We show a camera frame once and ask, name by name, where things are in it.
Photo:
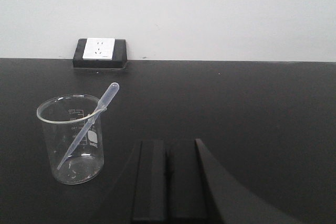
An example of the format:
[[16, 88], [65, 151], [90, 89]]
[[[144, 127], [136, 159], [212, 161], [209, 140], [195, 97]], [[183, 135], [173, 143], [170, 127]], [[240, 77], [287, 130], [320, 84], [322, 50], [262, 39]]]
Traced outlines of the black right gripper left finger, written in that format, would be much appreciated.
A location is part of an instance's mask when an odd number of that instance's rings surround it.
[[162, 140], [142, 141], [132, 222], [166, 222], [166, 153]]

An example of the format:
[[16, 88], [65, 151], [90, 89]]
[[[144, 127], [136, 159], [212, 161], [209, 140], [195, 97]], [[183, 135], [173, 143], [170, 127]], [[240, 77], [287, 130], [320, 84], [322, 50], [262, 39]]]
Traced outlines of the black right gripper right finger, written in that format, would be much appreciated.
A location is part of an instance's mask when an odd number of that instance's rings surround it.
[[170, 223], [299, 223], [252, 193], [214, 157], [204, 142], [168, 143]]

